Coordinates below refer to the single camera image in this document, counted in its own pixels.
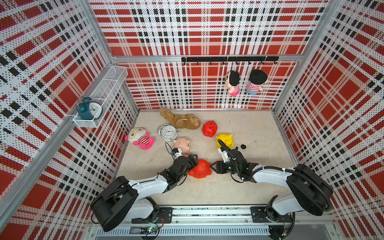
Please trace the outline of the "red piggy bank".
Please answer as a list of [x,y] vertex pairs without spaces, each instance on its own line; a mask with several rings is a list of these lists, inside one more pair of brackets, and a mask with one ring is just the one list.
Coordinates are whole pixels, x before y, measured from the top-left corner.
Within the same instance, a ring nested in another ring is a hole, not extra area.
[[202,132],[205,137],[212,138],[216,135],[218,130],[218,125],[215,121],[208,121],[205,124],[203,124]]
[[188,172],[189,176],[192,176],[196,179],[203,179],[212,174],[212,170],[210,168],[211,164],[206,160],[199,159],[198,164],[192,170]]

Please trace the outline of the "pink piggy bank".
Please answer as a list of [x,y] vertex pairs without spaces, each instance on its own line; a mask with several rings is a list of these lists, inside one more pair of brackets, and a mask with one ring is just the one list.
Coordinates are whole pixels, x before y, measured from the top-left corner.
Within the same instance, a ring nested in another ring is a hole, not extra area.
[[174,148],[181,149],[181,153],[184,156],[188,156],[190,154],[190,141],[186,138],[178,138],[173,140]]

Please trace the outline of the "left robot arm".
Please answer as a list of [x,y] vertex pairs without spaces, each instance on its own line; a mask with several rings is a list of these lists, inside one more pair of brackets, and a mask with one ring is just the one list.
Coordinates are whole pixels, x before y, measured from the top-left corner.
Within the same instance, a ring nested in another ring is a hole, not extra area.
[[159,207],[151,195],[169,192],[197,165],[197,155],[180,155],[169,168],[152,178],[134,181],[117,177],[92,201],[93,216],[105,232],[132,219],[154,222]]

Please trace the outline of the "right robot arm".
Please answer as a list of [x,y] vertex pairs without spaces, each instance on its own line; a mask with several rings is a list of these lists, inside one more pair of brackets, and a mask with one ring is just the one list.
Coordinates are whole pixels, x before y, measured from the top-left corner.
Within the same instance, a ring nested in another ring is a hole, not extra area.
[[277,222],[291,213],[306,211],[314,216],[322,216],[333,209],[332,187],[306,165],[279,168],[249,163],[237,148],[231,150],[221,147],[219,153],[223,159],[210,166],[217,174],[237,175],[240,183],[267,183],[290,190],[286,196],[273,196],[261,218]]

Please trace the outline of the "yellow piggy bank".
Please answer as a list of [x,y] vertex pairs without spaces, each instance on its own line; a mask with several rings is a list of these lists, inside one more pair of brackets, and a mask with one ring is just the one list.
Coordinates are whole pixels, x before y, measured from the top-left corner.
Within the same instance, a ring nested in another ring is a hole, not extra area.
[[216,145],[217,145],[217,148],[219,149],[222,146],[220,145],[218,140],[221,140],[230,149],[234,147],[235,143],[234,143],[233,135],[219,134],[218,136],[216,136]]

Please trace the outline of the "silver alarm clock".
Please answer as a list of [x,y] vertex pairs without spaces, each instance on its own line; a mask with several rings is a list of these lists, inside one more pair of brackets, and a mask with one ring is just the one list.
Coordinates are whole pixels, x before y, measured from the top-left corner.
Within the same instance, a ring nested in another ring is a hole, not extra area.
[[158,135],[165,142],[173,142],[178,138],[178,130],[176,127],[170,124],[164,124],[158,127]]

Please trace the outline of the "pink owl plush toy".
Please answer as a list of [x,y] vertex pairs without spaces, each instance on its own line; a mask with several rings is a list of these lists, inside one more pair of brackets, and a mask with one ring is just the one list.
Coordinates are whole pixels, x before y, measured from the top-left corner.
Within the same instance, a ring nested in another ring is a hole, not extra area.
[[150,137],[150,134],[145,128],[133,128],[125,140],[134,146],[139,146],[142,150],[149,150],[155,143],[155,138]]

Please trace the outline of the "brown plush dog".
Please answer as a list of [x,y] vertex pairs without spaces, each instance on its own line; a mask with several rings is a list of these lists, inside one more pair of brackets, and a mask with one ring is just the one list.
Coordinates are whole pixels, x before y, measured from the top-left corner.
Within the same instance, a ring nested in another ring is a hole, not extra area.
[[177,129],[196,130],[200,127],[201,121],[194,114],[174,115],[169,109],[161,108],[161,116],[168,121],[169,124]]

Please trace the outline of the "green circuit board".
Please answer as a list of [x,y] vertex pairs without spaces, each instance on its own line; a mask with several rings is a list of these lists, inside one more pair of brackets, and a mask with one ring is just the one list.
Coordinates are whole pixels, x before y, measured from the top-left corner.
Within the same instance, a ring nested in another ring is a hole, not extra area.
[[159,228],[156,226],[147,226],[147,227],[141,227],[140,229],[140,235],[142,236],[154,236],[158,233]]

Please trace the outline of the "doll with blue pants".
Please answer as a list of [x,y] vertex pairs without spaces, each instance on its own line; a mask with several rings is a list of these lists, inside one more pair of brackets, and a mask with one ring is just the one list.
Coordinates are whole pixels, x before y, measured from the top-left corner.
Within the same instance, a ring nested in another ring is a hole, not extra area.
[[257,95],[259,92],[262,92],[264,90],[262,84],[264,84],[267,79],[268,75],[266,72],[262,70],[252,70],[246,92],[250,95]]

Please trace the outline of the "teal alarm clock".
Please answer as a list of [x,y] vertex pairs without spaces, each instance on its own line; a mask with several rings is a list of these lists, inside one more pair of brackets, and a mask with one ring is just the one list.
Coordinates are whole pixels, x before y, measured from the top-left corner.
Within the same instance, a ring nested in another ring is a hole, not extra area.
[[102,116],[103,107],[90,97],[81,97],[82,101],[77,101],[77,113],[82,120],[97,120]]

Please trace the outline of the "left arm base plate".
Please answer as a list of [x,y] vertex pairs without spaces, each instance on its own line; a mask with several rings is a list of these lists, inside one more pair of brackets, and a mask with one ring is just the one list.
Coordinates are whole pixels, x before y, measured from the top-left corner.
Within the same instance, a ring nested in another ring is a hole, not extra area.
[[132,219],[132,224],[156,223],[156,224],[170,224],[172,222],[173,208],[160,207],[155,209],[146,219],[136,218]]

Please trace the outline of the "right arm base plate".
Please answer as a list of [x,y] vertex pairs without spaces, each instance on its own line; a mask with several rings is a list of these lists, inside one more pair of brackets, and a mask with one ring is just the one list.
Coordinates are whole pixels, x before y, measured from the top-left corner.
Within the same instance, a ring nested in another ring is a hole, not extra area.
[[273,208],[266,206],[251,207],[250,210],[254,223],[282,224],[293,222],[291,214],[279,215]]

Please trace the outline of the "aluminium front rail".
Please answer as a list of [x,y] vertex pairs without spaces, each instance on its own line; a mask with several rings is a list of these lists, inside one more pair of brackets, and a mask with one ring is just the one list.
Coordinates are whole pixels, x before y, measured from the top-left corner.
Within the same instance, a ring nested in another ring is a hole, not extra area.
[[[100,226],[89,228],[87,240],[269,240],[283,229],[288,240],[340,240],[341,234],[331,213],[320,217],[307,212],[295,214],[292,223],[254,223],[251,207],[262,205],[161,206],[172,207],[170,224],[132,224],[124,221],[104,232]],[[141,227],[156,226],[158,233],[140,235]]]

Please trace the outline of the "black hook rail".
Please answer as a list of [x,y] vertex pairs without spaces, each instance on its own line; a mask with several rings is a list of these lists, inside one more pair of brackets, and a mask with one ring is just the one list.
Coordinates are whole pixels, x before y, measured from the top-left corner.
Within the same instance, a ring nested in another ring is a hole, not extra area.
[[226,62],[277,62],[279,56],[256,57],[181,57],[182,63],[226,63]]

